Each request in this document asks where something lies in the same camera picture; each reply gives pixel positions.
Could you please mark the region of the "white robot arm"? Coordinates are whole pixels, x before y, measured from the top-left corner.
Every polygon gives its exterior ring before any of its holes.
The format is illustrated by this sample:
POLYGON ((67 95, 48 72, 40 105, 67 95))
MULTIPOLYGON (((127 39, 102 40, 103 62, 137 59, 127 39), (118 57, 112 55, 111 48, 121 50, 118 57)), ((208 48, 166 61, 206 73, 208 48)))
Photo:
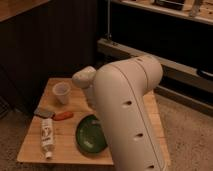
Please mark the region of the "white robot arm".
POLYGON ((162 74, 160 62, 144 55, 72 76, 98 115, 116 171, 167 171, 143 100, 162 74))

